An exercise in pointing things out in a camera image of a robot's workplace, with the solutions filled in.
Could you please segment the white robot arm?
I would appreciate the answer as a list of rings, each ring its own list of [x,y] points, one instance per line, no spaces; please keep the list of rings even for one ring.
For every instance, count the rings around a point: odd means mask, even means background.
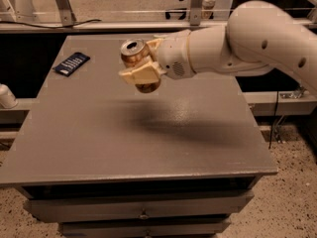
[[[258,76],[276,68],[317,94],[316,34],[264,1],[238,6],[222,26],[130,39],[121,46],[121,59],[119,75],[142,92],[156,90],[164,75]]]

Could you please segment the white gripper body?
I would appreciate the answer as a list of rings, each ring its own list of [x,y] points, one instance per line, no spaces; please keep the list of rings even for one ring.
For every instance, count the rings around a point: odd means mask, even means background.
[[[157,49],[157,60],[165,70],[165,75],[172,79],[193,77],[195,72],[190,66],[187,41],[189,30],[167,35]]]

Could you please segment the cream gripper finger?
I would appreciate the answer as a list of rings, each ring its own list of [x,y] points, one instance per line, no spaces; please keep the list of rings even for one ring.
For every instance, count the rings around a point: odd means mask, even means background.
[[[147,45],[149,47],[150,54],[152,56],[156,54],[157,49],[159,48],[159,45],[161,44],[162,41],[163,41],[163,38],[157,38],[157,39],[147,41]]]
[[[143,65],[125,68],[119,71],[119,75],[128,84],[150,84],[160,81],[165,70],[156,61],[149,61]]]

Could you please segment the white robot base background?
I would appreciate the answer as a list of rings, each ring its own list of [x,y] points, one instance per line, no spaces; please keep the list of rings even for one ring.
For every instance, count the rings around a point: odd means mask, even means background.
[[[33,0],[0,0],[0,20],[10,22],[35,22]]]

